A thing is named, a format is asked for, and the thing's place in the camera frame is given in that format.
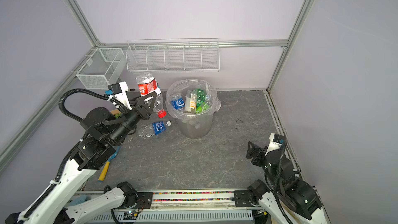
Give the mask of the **red label clear bottle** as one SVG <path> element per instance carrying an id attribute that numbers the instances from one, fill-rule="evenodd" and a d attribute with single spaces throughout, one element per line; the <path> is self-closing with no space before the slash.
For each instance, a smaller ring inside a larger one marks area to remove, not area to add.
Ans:
<path id="1" fill-rule="evenodd" d="M 153 112 L 156 113 L 159 118 L 164 118 L 167 112 L 164 109 L 163 96 L 155 77 L 151 73 L 141 74 L 136 77 L 136 82 L 141 96 L 145 96 L 152 92 L 157 93 Z"/>

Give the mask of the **clear crushed bottle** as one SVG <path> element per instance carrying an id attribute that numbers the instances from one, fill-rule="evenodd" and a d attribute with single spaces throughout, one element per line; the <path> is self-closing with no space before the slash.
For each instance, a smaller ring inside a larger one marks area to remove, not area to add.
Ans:
<path id="1" fill-rule="evenodd" d="M 171 125 L 171 121 L 157 121 L 138 130 L 138 135 L 143 139 L 151 138 L 166 131 Z"/>

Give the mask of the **white yellow label clear bottle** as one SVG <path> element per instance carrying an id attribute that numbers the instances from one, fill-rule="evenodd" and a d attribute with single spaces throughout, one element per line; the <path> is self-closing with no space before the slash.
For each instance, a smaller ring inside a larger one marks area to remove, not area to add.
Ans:
<path id="1" fill-rule="evenodd" d="M 186 101 L 184 112 L 187 114 L 195 114 L 198 101 L 198 92 L 196 90 L 188 90 L 186 94 Z"/>

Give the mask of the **green label clear bottle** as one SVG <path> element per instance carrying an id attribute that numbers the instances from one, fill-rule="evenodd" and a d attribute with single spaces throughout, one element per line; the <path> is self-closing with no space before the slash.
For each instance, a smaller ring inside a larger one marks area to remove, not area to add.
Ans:
<path id="1" fill-rule="evenodd" d="M 203 111 L 205 111 L 205 110 L 207 110 L 209 108 L 210 108 L 209 103 L 203 102 L 200 106 L 198 106 L 196 108 L 196 113 L 199 114 L 199 113 L 201 113 L 201 112 L 203 112 Z"/>

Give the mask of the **crushed green bottle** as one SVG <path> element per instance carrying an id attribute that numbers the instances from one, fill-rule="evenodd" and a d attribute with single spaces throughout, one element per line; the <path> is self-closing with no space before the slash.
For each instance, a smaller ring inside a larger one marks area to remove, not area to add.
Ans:
<path id="1" fill-rule="evenodd" d="M 206 92 L 202 89 L 197 89 L 197 93 L 198 93 L 197 94 L 197 96 L 198 96 L 197 103 L 199 103 L 199 102 L 203 103 L 206 100 L 206 96 L 207 96 Z"/>

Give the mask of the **blue label bottle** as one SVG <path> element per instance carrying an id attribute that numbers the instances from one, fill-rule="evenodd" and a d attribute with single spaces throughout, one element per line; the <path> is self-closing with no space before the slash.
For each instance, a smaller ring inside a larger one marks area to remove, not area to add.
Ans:
<path id="1" fill-rule="evenodd" d="M 171 105 L 177 111 L 180 112 L 184 111 L 185 103 L 182 94 L 180 92 L 175 93 L 171 96 Z"/>

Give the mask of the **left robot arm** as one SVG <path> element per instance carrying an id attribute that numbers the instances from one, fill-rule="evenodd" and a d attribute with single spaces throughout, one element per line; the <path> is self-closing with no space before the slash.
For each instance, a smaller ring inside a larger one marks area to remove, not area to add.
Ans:
<path id="1" fill-rule="evenodd" d="M 116 118 L 107 108 L 97 107 L 81 118 L 65 107 L 66 99 L 77 93 L 112 102 L 121 111 Z M 128 182 L 103 195 L 89 200 L 78 207 L 67 208 L 66 204 L 75 192 L 116 152 L 140 120 L 148 120 L 153 112 L 156 92 L 133 100 L 128 109 L 114 96 L 100 95 L 87 89 L 77 88 L 65 92 L 58 101 L 60 111 L 76 120 L 85 134 L 62 160 L 56 177 L 46 190 L 24 211 L 10 214 L 7 224 L 78 224 L 86 223 L 93 217 L 111 209 L 131 208 L 137 204 L 137 191 Z"/>

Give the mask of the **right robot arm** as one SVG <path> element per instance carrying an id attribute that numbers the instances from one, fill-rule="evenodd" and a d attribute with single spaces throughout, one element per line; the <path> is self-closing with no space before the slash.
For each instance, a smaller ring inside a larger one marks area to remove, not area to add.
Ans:
<path id="1" fill-rule="evenodd" d="M 248 142 L 246 158 L 264 171 L 265 180 L 248 187 L 249 201 L 262 207 L 279 224 L 326 224 L 326 214 L 315 189 L 296 176 L 286 156 L 288 139 L 272 133 L 267 147 Z"/>

